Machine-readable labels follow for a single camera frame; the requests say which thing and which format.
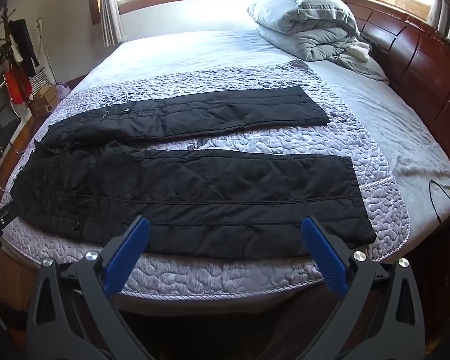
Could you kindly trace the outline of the folded grey comforter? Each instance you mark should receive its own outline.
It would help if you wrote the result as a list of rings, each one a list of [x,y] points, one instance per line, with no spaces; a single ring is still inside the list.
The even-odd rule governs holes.
[[[262,38],[306,62],[328,61],[372,80],[388,77],[341,0],[253,0],[247,12]]]

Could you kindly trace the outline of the purple quilted bed runner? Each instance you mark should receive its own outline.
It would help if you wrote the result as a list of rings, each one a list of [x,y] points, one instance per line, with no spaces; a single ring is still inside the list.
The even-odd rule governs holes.
[[[215,301],[287,293],[321,275],[300,234],[314,216],[383,260],[410,217],[382,150],[303,61],[79,88],[34,137],[3,200],[29,263],[71,263],[138,216],[151,237],[124,293]]]

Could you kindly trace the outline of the cardboard box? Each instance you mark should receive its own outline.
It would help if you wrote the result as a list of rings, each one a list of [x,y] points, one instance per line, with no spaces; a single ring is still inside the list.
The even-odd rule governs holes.
[[[57,88],[44,85],[34,96],[32,105],[38,115],[51,114],[58,104]]]

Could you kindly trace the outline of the grey bed sheet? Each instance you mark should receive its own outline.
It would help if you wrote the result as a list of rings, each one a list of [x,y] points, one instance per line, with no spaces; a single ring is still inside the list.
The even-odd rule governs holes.
[[[119,46],[73,89],[215,68],[287,63],[255,29],[145,37]],[[450,160],[418,115],[384,82],[328,61],[310,68],[362,122],[393,171],[410,216],[411,250],[450,215]]]

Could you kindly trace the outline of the black quilted pants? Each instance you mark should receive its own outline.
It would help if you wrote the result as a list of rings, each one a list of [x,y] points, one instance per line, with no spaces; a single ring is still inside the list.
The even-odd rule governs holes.
[[[10,194],[29,225],[79,243],[105,245],[143,216],[152,254],[295,258],[308,255],[300,225],[314,216],[357,248],[376,233],[349,158],[161,148],[328,121],[298,86],[115,104],[51,125]]]

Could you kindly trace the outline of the wooden coat rack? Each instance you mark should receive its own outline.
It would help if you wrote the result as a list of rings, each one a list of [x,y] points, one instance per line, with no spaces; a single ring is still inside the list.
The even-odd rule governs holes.
[[[36,74],[35,69],[40,66],[40,62],[36,57],[26,21],[11,19],[13,13],[14,10],[9,10],[7,5],[4,5],[0,15],[0,24],[4,30],[4,35],[0,38],[0,66],[7,63],[4,78],[13,103],[23,105],[33,117],[37,117],[30,78]]]

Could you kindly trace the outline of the white curtain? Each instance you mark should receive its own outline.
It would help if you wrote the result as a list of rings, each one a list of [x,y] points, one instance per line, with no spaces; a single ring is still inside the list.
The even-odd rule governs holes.
[[[114,47],[126,40],[118,0],[100,0],[100,22],[105,47]]]

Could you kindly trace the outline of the dark wooden headboard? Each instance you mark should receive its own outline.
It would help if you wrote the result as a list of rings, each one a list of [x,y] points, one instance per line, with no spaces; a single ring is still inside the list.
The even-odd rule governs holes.
[[[392,89],[417,113],[450,159],[450,44],[421,19],[371,0],[342,0]]]

